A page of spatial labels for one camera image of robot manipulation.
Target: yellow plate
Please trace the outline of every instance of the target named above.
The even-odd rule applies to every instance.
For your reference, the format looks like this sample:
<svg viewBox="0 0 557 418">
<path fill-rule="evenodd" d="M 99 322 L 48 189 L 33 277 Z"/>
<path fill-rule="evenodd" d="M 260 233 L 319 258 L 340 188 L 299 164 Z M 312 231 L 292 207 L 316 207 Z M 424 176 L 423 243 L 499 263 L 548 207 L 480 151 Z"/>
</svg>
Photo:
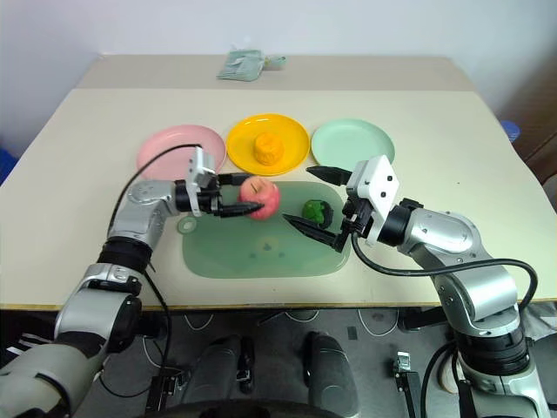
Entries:
<svg viewBox="0 0 557 418">
<path fill-rule="evenodd" d="M 255 138 L 262 133 L 279 137 L 285 148 L 283 157 L 274 165 L 264 165 L 255 159 Z M 239 168 L 259 176 L 277 176 L 300 165 L 310 151 L 310 137 L 304 126 L 287 116 L 266 113 L 250 116 L 232 128 L 226 140 L 226 150 Z"/>
</svg>

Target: green tray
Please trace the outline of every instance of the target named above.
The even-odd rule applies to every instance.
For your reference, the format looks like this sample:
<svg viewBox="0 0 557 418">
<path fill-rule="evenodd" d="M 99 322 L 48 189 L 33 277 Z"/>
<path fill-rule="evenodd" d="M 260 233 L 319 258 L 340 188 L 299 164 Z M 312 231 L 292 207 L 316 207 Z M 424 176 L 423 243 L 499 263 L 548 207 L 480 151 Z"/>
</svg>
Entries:
<svg viewBox="0 0 557 418">
<path fill-rule="evenodd" d="M 303 277 L 333 273 L 348 260 L 350 246 L 337 253 L 307 238 L 288 224 L 282 213 L 301 216 L 307 200 L 322 199 L 334 210 L 329 231 L 338 233 L 343 201 L 328 185 L 308 181 L 279 181 L 278 211 L 267 220 L 247 217 L 221 219 L 211 215 L 185 217 L 178 222 L 184 235 L 182 252 L 187 267 L 215 279 Z M 224 186 L 223 201 L 238 197 L 238 188 Z"/>
</svg>

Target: blue object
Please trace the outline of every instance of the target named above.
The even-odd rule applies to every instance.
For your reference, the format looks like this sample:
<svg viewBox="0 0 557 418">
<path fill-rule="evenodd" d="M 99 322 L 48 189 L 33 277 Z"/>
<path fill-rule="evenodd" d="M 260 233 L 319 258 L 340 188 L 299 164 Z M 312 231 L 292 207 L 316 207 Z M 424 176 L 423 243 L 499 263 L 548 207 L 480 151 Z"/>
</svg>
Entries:
<svg viewBox="0 0 557 418">
<path fill-rule="evenodd" d="M 501 126 L 512 143 L 520 136 L 520 128 L 510 120 L 501 120 Z"/>
<path fill-rule="evenodd" d="M 0 185 L 16 166 L 17 158 L 13 158 L 7 151 L 0 148 Z"/>
</svg>

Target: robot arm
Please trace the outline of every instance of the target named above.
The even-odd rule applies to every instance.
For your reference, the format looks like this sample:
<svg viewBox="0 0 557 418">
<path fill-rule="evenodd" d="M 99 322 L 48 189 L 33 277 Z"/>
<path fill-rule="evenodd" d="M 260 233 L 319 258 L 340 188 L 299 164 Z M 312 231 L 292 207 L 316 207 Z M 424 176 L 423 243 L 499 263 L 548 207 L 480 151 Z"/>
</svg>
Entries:
<svg viewBox="0 0 557 418">
<path fill-rule="evenodd" d="M 385 156 L 358 163 L 354 172 L 322 166 L 307 170 L 329 183 L 346 184 L 341 232 L 330 233 L 307 219 L 283 216 L 304 235 L 337 251 L 351 235 L 359 258 L 381 273 L 432 276 L 466 377 L 466 384 L 460 385 L 461 399 L 471 396 L 476 416 L 548 418 L 540 379 L 520 327 L 516 285 L 502 265 L 489 265 L 492 257 L 476 226 L 459 214 L 428 211 L 409 199 L 393 206 L 399 182 Z M 377 242 L 396 246 L 424 272 L 376 265 L 359 248 L 358 237 L 369 246 Z M 466 264 L 481 261 L 486 266 Z"/>
<path fill-rule="evenodd" d="M 249 175 L 216 175 L 211 156 L 196 148 L 188 180 L 142 181 L 128 192 L 112 222 L 97 263 L 57 317 L 55 340 L 21 354 L 0 370 L 0 417 L 72 415 L 108 355 L 133 341 L 141 313 L 141 282 L 163 232 L 180 212 L 229 217 L 262 205 L 223 205 L 221 185 L 240 185 Z"/>
</svg>

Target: floor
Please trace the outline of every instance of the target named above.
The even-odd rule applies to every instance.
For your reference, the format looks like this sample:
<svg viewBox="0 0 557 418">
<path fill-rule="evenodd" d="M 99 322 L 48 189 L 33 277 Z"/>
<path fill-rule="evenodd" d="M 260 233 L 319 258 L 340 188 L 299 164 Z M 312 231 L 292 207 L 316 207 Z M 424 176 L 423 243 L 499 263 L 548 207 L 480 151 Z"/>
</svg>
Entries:
<svg viewBox="0 0 557 418">
<path fill-rule="evenodd" d="M 205 347 L 213 340 L 228 334 L 250 335 L 256 346 L 256 385 L 253 393 L 258 399 L 281 399 L 305 402 L 307 388 L 302 381 L 302 366 L 299 357 L 305 334 L 316 330 L 336 338 L 346 351 L 352 365 L 359 391 L 362 417 L 407 417 L 404 395 L 397 392 L 391 368 L 397 351 L 407 351 L 412 356 L 412 369 L 420 377 L 426 369 L 432 353 L 446 341 L 443 326 L 429 327 L 417 333 L 402 333 L 395 329 L 385 337 L 374 337 L 366 333 L 359 322 L 355 309 L 326 309 L 311 322 L 297 322 L 286 315 L 258 325 L 258 321 L 269 315 L 264 312 L 215 313 L 213 320 L 202 331 L 192 331 L 182 316 L 173 318 L 175 335 L 172 341 L 172 365 L 189 367 Z M 380 334 L 396 320 L 393 309 L 362 309 L 362 318 L 368 328 Z M 299 318 L 311 313 L 300 313 Z M 190 313 L 194 327 L 204 324 L 209 315 Z M 355 340 L 349 339 L 348 328 L 356 328 Z M 539 341 L 532 352 L 540 370 L 540 378 L 549 401 L 557 401 L 557 335 Z M 154 361 L 160 356 L 151 341 L 147 347 Z M 121 394 L 134 393 L 149 385 L 157 369 L 147 361 L 141 339 L 124 353 L 113 355 L 106 365 L 106 384 Z M 428 387 L 428 415 L 435 417 L 458 416 L 458 398 L 440 389 L 435 376 Z M 93 384 L 84 403 L 77 411 L 77 418 L 103 416 L 133 417 L 144 412 L 147 394 L 131 399 L 119 399 L 108 394 L 98 384 Z M 233 397 L 245 397 L 236 391 Z"/>
</svg>

